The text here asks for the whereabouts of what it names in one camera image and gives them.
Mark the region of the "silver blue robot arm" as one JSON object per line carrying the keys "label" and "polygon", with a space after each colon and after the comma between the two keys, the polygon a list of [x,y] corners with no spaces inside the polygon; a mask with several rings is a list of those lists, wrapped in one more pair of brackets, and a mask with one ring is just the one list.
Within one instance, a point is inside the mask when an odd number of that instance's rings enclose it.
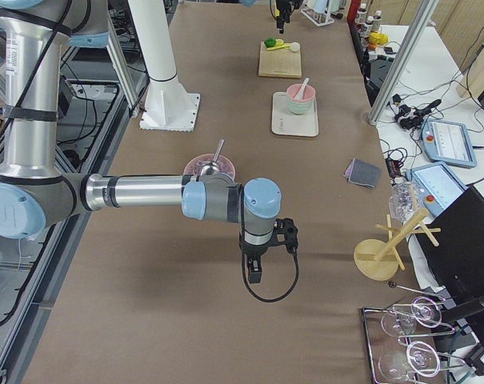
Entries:
{"label": "silver blue robot arm", "polygon": [[106,45],[107,16],[104,1],[0,1],[6,32],[0,235],[27,238],[104,207],[176,205],[191,218],[239,224],[244,282],[259,282],[261,257],[270,247],[298,250],[296,226],[278,217],[282,194],[273,181],[241,185],[223,173],[115,177],[56,168],[61,48]]}

